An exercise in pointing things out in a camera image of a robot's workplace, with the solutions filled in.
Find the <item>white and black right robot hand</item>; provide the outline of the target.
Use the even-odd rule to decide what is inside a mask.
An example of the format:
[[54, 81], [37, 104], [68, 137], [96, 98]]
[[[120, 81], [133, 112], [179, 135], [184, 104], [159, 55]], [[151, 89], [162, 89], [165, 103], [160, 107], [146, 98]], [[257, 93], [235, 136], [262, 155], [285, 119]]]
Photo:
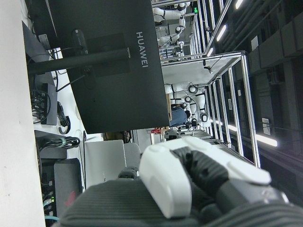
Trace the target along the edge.
[[300, 227], [266, 170], [196, 137], [149, 146], [139, 175], [89, 187], [59, 227]]

